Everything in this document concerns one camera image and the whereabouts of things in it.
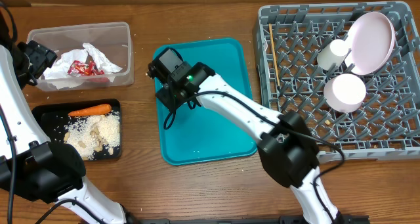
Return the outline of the white napkin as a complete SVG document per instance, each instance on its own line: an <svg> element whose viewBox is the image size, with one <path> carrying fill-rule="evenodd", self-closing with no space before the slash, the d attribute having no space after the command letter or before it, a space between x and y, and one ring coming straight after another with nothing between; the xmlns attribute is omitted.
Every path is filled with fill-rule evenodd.
<svg viewBox="0 0 420 224"><path fill-rule="evenodd" d="M67 71L73 61L78 60L84 63L94 62L104 75L99 76L69 76ZM118 77L123 68L114 64L108 57L90 43L83 43L81 49L73 49L62 53L51 68L47 68L41 77L41 84L38 88L42 91L72 90L93 87L109 87L121 85Z"/></svg>

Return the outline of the red snack wrapper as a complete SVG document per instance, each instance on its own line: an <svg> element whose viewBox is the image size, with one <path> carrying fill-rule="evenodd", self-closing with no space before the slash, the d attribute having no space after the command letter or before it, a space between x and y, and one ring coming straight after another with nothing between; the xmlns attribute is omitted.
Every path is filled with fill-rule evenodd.
<svg viewBox="0 0 420 224"><path fill-rule="evenodd" d="M90 61L87 64L78 60L73 61L67 73L72 77L104 75L104 71L99 70L94 62Z"/></svg>

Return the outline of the orange carrot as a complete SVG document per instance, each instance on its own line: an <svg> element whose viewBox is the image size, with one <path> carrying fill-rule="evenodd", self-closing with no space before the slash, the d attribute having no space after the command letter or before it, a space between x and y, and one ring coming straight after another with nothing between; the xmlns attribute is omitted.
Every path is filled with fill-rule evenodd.
<svg viewBox="0 0 420 224"><path fill-rule="evenodd" d="M110 104L99 104L97 106L72 111L68 115L71 117L100 116L103 114L107 114L111 111L112 107Z"/></svg>

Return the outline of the peanuts pile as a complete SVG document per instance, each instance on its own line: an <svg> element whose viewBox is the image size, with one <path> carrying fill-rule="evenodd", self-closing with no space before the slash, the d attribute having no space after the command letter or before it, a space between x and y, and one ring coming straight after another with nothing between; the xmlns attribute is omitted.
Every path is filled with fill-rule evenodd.
<svg viewBox="0 0 420 224"><path fill-rule="evenodd" d="M95 153L109 152L119 145L119 134L105 134L97 125L91 128L72 127L64 134L64 142L72 145L81 157L91 159Z"/></svg>

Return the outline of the white rice pile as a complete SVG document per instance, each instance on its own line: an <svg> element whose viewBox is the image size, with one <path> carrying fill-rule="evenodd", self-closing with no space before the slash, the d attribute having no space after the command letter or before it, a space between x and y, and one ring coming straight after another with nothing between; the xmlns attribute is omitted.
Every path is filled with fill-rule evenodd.
<svg viewBox="0 0 420 224"><path fill-rule="evenodd" d="M113 159L121 155L119 112L72 118L64 126L64 132L64 142L72 145L84 161Z"/></svg>

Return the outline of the wooden chopstick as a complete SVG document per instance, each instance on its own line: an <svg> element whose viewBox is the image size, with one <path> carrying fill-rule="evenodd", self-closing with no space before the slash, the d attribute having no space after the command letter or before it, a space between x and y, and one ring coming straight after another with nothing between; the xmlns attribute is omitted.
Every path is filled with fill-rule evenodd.
<svg viewBox="0 0 420 224"><path fill-rule="evenodd" d="M273 35L273 27L272 24L268 24L269 34L270 34L270 46L272 51L272 58L273 58L273 66L275 70L275 76L276 76L276 84L278 90L280 90L280 77L278 72L278 65L277 65L277 59L276 59L276 48L274 44L274 35Z"/></svg>

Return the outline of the white upside-down cup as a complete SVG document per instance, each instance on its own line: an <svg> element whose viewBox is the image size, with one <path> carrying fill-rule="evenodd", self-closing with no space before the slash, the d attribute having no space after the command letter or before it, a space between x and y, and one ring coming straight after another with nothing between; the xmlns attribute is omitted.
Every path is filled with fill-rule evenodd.
<svg viewBox="0 0 420 224"><path fill-rule="evenodd" d="M323 70L328 71L333 65L341 65L349 50L350 47L346 41L342 39L333 40L318 54L318 66L320 66Z"/></svg>

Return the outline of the pink bowl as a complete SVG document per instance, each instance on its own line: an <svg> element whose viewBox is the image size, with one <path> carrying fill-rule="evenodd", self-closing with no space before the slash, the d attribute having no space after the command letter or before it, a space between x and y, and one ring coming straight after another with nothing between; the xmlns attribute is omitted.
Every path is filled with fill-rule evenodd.
<svg viewBox="0 0 420 224"><path fill-rule="evenodd" d="M366 97L366 86L353 74L341 74L325 84L324 97L330 108L338 112L354 112Z"/></svg>

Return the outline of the white round plate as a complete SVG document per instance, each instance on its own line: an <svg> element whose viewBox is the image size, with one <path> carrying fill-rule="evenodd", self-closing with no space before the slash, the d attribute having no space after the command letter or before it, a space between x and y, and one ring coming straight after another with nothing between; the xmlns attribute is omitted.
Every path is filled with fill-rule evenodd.
<svg viewBox="0 0 420 224"><path fill-rule="evenodd" d="M380 12L359 17L348 30L345 42L350 53L345 58L353 74L367 75L382 67L394 48L396 36L390 20Z"/></svg>

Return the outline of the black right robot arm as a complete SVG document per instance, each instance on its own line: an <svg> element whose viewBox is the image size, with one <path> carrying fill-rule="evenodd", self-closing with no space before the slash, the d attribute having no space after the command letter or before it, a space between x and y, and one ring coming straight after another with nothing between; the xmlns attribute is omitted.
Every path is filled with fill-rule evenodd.
<svg viewBox="0 0 420 224"><path fill-rule="evenodd" d="M158 79L156 97L169 110L163 123L169 129L177 109L201 106L225 117L257 144L262 166L278 184L292 190L307 223L344 223L322 184L319 144L337 146L315 138L297 112L282 114L262 106L231 87L208 65L191 66L174 48L165 48L148 64L147 76Z"/></svg>

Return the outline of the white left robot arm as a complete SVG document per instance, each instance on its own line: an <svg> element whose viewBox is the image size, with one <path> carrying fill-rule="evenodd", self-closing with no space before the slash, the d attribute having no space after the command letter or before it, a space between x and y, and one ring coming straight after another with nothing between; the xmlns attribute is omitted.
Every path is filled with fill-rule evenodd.
<svg viewBox="0 0 420 224"><path fill-rule="evenodd" d="M17 28L1 20L1 188L9 192L7 221L14 197L42 200L71 210L87 223L136 223L87 178L77 150L52 141L35 120L22 89L37 85L56 53L34 41L17 40Z"/></svg>

